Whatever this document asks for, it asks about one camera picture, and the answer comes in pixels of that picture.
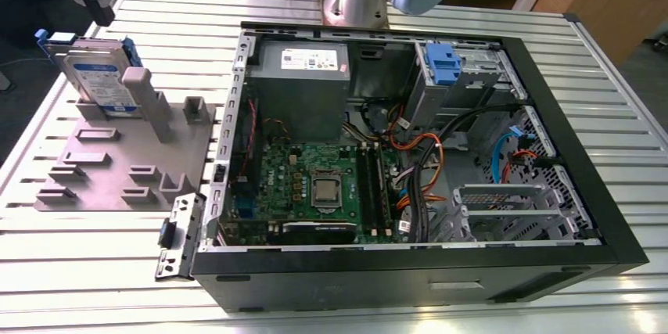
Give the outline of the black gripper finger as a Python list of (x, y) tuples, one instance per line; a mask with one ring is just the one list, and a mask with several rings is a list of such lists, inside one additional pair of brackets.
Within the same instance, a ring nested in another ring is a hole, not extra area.
[(98, 26), (109, 26), (113, 22), (110, 0), (85, 0), (85, 7)]

